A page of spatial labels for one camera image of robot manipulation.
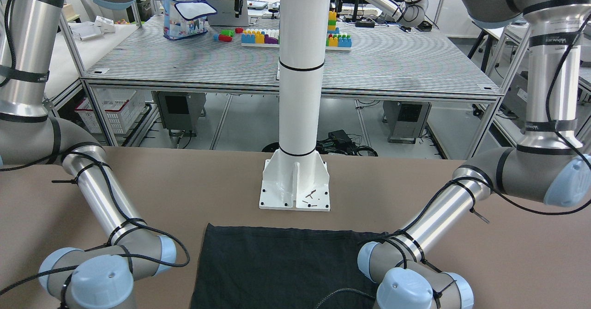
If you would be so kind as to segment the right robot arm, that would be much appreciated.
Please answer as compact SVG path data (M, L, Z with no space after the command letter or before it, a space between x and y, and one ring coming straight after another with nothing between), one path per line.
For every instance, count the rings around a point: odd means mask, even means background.
M135 0L95 0L128 6ZM132 309L134 283L175 267L175 240L148 227L128 201L103 147L76 124L51 117L42 103L65 0L7 0L1 46L1 161L4 171L57 164L72 175L107 244L62 248L36 279L69 309Z

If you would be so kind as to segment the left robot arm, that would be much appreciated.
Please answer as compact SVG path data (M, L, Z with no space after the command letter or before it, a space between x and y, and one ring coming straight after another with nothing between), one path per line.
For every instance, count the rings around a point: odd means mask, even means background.
M493 193L574 206L590 189L590 156L577 127L579 37L590 0L462 0L481 27L528 22L529 73L523 138L466 160L405 227L363 245L357 266L378 284L376 309L471 309L468 282L426 259L437 238Z

